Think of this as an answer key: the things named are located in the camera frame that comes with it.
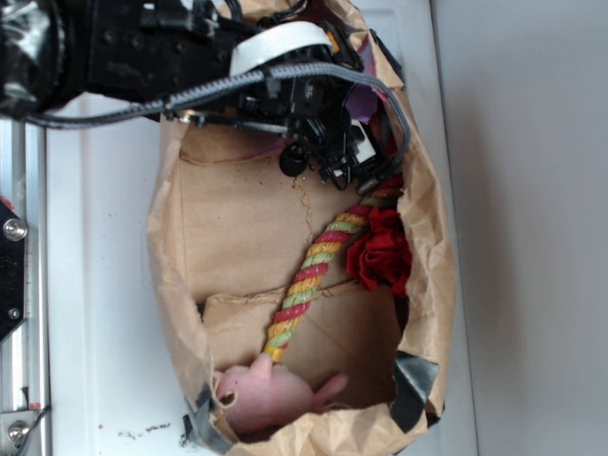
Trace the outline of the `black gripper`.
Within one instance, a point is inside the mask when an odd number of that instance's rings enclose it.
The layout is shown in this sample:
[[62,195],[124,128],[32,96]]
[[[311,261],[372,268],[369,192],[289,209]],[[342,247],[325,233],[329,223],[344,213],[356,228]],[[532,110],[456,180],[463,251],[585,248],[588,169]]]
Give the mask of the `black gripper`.
[[283,174],[296,177],[315,164],[322,181],[339,190],[358,182],[371,191],[388,179],[388,154],[347,109],[357,86],[378,81],[353,70],[250,70],[240,74],[237,127],[288,140]]

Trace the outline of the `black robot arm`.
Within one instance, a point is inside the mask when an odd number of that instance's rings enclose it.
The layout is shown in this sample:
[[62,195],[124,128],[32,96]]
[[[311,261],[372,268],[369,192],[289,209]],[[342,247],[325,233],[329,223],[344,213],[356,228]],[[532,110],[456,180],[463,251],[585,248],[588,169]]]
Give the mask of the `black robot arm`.
[[5,1],[1,113],[50,128],[135,117],[229,125],[286,140],[279,166],[365,194],[396,160],[349,111],[363,63],[308,5],[248,18],[239,1]]

